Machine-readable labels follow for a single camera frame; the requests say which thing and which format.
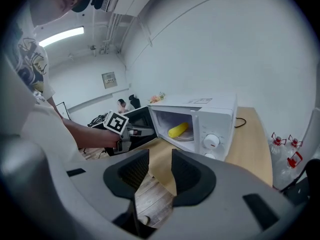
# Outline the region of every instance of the wooden tabletop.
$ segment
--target wooden tabletop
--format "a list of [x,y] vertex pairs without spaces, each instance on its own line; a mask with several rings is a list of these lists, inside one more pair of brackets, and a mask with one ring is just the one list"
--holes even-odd
[[[232,144],[225,161],[247,169],[272,186],[272,164],[268,141],[256,110],[253,107],[238,107],[237,117],[246,119],[247,123],[234,130]],[[138,149],[149,149],[149,174],[176,196],[171,159],[172,149],[177,147],[162,138],[157,138]]]

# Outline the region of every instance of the man's arm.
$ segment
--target man's arm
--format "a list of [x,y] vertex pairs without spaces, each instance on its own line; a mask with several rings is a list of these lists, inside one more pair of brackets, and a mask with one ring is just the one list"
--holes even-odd
[[118,134],[110,130],[86,127],[66,119],[57,110],[52,97],[47,101],[61,117],[64,126],[72,134],[78,148],[115,148],[117,146],[117,141],[120,140],[120,136]]

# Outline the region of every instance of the microwave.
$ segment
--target microwave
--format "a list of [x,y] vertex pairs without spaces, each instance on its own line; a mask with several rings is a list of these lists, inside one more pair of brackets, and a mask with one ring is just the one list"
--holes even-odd
[[[181,150],[224,161],[233,139],[237,107],[237,96],[230,93],[168,95],[123,114],[130,124],[154,130],[149,136],[130,137],[129,150],[162,138]],[[168,131],[182,123],[188,123],[185,137],[169,137]]]

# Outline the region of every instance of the fluorescent light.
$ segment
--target fluorescent light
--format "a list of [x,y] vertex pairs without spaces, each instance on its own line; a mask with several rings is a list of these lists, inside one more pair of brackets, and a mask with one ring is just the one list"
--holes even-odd
[[76,35],[81,35],[84,32],[85,32],[85,30],[84,30],[83,26],[78,27],[78,28],[74,28],[74,29],[71,29],[71,30],[68,30],[68,31],[65,31],[65,32],[62,32],[59,34],[55,34],[47,39],[44,39],[43,41],[39,42],[39,45],[42,47],[45,47],[45,46],[48,46],[54,42],[60,41],[62,39],[73,37]]

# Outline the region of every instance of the person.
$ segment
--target person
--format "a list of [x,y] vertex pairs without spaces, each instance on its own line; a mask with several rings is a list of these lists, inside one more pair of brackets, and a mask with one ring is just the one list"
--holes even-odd
[[121,98],[118,100],[118,113],[127,113],[131,110],[134,110],[131,104],[128,104]]
[[79,148],[115,148],[121,138],[109,130],[89,128],[60,115],[49,84],[48,56],[33,31],[70,10],[83,11],[90,0],[28,0],[8,28],[3,42],[5,59],[35,97],[20,135],[38,144],[63,163],[84,160]]

